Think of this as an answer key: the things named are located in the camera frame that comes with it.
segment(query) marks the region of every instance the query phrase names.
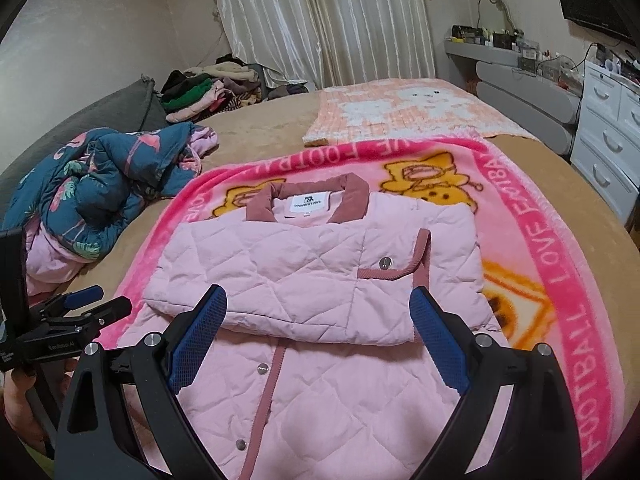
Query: cartoon bear print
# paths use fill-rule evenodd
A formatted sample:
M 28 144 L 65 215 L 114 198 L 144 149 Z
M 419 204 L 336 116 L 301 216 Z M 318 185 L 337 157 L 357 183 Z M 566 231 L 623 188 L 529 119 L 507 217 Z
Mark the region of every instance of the cartoon bear print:
M 422 160 L 400 160 L 385 164 L 391 180 L 380 184 L 382 191 L 421 198 L 438 205 L 467 204 L 475 213 L 478 203 L 462 186 L 482 191 L 484 186 L 458 173 L 453 155 L 441 152 Z

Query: blue grip pad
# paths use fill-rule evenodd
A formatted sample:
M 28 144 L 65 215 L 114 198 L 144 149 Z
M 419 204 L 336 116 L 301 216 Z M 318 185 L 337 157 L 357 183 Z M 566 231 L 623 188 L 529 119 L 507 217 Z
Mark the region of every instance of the blue grip pad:
M 100 301 L 104 296 L 104 291 L 99 285 L 89 286 L 83 290 L 72 292 L 65 297 L 65 308 L 67 310 L 75 310 L 81 306 L 87 306 L 88 304 Z
M 225 316 L 226 294 L 219 286 L 196 314 L 173 352 L 167 383 L 175 395 L 193 383 Z
M 464 394 L 469 388 L 465 353 L 431 306 L 429 298 L 418 288 L 411 293 L 409 313 L 444 383 L 460 395 Z

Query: clothing label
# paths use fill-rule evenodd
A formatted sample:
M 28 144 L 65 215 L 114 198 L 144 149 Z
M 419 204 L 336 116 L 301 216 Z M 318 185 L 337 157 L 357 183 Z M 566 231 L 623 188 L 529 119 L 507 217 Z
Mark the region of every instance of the clothing label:
M 294 195 L 291 197 L 289 210 L 292 213 L 311 213 L 321 209 L 329 209 L 328 191 Z

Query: white curtain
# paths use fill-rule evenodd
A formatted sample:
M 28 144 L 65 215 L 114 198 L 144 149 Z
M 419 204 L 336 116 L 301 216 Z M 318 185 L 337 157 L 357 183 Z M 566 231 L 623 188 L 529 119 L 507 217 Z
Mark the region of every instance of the white curtain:
M 218 0 L 235 56 L 272 84 L 434 77 L 423 0 Z

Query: pile of clothes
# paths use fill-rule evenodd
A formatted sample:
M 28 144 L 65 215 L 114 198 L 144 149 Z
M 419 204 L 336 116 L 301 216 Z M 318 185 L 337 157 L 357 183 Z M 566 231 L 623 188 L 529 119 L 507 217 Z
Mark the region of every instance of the pile of clothes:
M 215 65 L 169 74 L 160 102 L 170 123 L 198 122 L 220 112 L 262 101 L 258 73 L 227 56 Z
M 174 197 L 218 145 L 193 123 L 153 132 L 94 128 L 44 158 L 17 187 L 2 229 L 24 228 L 29 296 L 54 291 L 105 257 L 158 198 Z
M 302 83 L 289 83 L 288 85 L 280 85 L 274 88 L 267 95 L 267 101 L 273 101 L 280 97 L 286 97 L 288 95 L 306 94 L 309 90 Z

